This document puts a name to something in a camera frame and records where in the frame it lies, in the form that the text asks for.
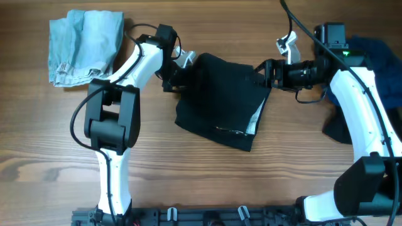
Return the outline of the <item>black shorts with snap button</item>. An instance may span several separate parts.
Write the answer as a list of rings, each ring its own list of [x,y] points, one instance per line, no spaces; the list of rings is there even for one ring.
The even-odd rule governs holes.
[[[235,149],[250,151],[271,90],[250,65],[210,53],[185,72],[188,88],[176,106],[176,125]]]

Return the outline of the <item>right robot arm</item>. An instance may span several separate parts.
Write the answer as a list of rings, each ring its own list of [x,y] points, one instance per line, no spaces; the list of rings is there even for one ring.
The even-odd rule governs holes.
[[[298,200],[301,219],[329,223],[352,217],[401,213],[401,141],[394,133],[379,97],[374,70],[363,51],[351,50],[342,23],[325,23],[312,33],[313,61],[293,61],[296,34],[278,42],[282,60],[262,62],[263,84],[299,92],[327,83],[335,95],[349,130],[354,162],[319,195]]]

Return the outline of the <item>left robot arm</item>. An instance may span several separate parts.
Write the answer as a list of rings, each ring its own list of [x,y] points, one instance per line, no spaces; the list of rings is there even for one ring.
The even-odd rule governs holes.
[[[194,58],[182,50],[180,37],[160,24],[153,36],[134,39],[132,55],[105,80],[90,82],[85,109],[84,134],[95,151],[100,172],[100,200],[87,213],[74,211],[72,225],[136,225],[129,191],[129,159],[141,127],[140,91],[156,75],[165,92],[186,86],[180,72]]]

